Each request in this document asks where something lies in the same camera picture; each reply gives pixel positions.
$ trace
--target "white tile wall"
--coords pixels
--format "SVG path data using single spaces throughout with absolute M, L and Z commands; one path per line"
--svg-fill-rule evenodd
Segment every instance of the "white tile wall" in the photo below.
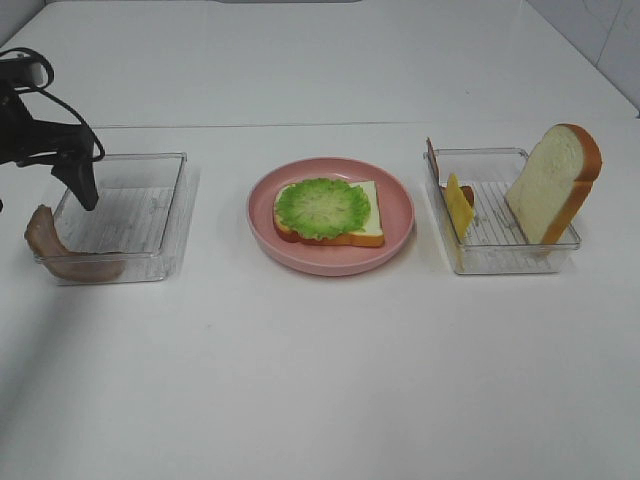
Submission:
M 45 0 L 45 3 L 54 3 L 54 2 L 84 2 L 84 1 L 109 1 L 109 0 Z M 124 0 L 124 1 L 141 1 L 141 0 Z M 187 2 L 189 0 L 171 0 L 174 2 Z M 361 2 L 362 0 L 211 0 L 214 2 L 222 2 L 222 3 L 352 3 L 352 2 Z
M 44 0 L 0 0 L 0 45 L 44 7 Z
M 623 0 L 597 66 L 640 108 L 640 0 Z
M 640 109 L 640 0 L 528 0 Z

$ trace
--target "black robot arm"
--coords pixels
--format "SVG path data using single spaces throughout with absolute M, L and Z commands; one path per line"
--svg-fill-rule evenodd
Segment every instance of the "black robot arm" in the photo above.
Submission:
M 42 71 L 47 74 L 45 81 Z M 45 90 L 52 81 L 53 68 L 38 52 L 28 48 L 0 52 L 0 165 L 50 165 L 51 174 L 71 190 L 86 210 L 93 210 L 98 201 L 93 162 L 104 157 L 104 148 L 78 112 Z M 79 123 L 34 119 L 20 99 L 20 95 L 29 92 L 40 93 L 67 109 Z

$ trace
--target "black cable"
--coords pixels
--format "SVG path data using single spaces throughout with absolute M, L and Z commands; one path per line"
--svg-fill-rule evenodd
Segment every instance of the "black cable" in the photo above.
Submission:
M 16 90 L 16 93 L 18 93 L 19 95 L 22 95 L 23 93 L 37 92 L 40 95 L 43 95 L 44 97 L 46 97 L 49 100 L 53 101 L 54 103 L 58 104 L 59 106 L 61 106 L 65 110 L 67 110 L 69 113 L 71 113 L 76 118 L 76 120 L 78 120 L 78 122 L 80 122 L 81 125 L 86 127 L 91 132 L 91 136 L 93 137 L 93 141 L 96 144 L 96 147 L 98 148 L 98 152 L 99 152 L 98 156 L 92 157 L 91 161 L 97 162 L 99 160 L 102 160 L 102 158 L 104 158 L 104 156 L 105 156 L 104 147 L 102 146 L 102 143 L 98 139 L 98 137 L 95 134 L 95 132 L 93 131 L 93 129 L 89 126 L 89 124 L 82 117 L 82 115 L 80 115 L 69 104 L 67 104 L 66 102 L 60 100 L 58 97 L 56 97 L 55 95 L 53 95 L 53 94 L 51 94 L 51 93 L 49 93 L 49 92 L 47 92 L 45 90 L 45 88 L 47 88 L 53 82 L 53 67 L 51 66 L 49 61 L 45 57 L 43 57 L 40 53 L 38 53 L 35 50 L 32 50 L 30 48 L 26 48 L 26 47 L 11 48 L 9 50 L 5 50 L 3 52 L 0 52 L 0 58 L 4 57 L 5 55 L 7 55 L 9 53 L 23 53 L 23 54 L 29 55 L 30 57 L 34 58 L 38 63 L 40 63 L 42 65 L 42 67 L 44 68 L 45 72 L 47 73 L 47 81 L 45 82 L 45 84 L 42 87 L 39 87 L 39 86 L 37 86 L 37 85 L 35 85 L 33 83 L 23 84 L 24 88 L 22 90 Z

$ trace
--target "sandwich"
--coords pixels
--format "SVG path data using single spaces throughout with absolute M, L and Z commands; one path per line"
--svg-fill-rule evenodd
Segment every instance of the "sandwich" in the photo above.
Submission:
M 347 183 L 313 178 L 285 185 L 273 206 L 276 232 L 287 242 L 307 245 L 380 247 L 380 221 L 375 181 Z

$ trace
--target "pink plate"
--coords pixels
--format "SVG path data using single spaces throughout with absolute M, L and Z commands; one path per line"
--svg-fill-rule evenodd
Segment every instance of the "pink plate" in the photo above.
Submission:
M 385 243 L 379 248 L 315 246 L 282 240 L 273 225 L 273 202 L 280 189 L 305 178 L 341 178 L 348 182 L 374 180 Z M 253 235 L 273 259 L 315 275 L 353 275 L 378 267 L 402 248 L 415 213 L 409 193 L 393 176 L 368 163 L 346 158 L 310 158 L 289 163 L 263 177 L 247 201 Z

